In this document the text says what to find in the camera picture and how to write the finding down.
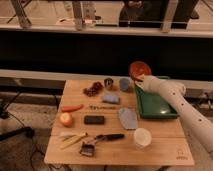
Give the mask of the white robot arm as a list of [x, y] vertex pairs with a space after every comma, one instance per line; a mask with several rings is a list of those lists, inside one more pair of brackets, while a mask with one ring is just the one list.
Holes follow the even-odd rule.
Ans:
[[186, 88], [182, 83], [144, 74], [136, 77], [135, 83], [145, 92], [157, 93], [167, 101], [185, 121], [205, 150], [213, 156], [213, 123], [185, 100]]

